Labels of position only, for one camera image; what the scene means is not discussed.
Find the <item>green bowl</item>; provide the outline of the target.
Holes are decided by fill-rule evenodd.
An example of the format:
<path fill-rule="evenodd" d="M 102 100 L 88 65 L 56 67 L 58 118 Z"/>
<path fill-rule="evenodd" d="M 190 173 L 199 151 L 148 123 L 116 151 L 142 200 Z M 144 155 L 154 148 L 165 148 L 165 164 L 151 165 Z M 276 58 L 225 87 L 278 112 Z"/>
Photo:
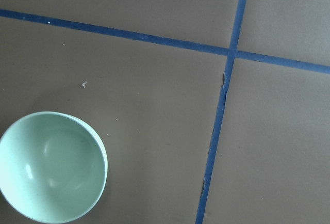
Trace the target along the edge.
<path fill-rule="evenodd" d="M 20 214 L 42 223 L 86 215 L 105 189 L 108 159 L 99 134 L 74 116 L 24 116 L 1 137 L 1 193 Z"/>

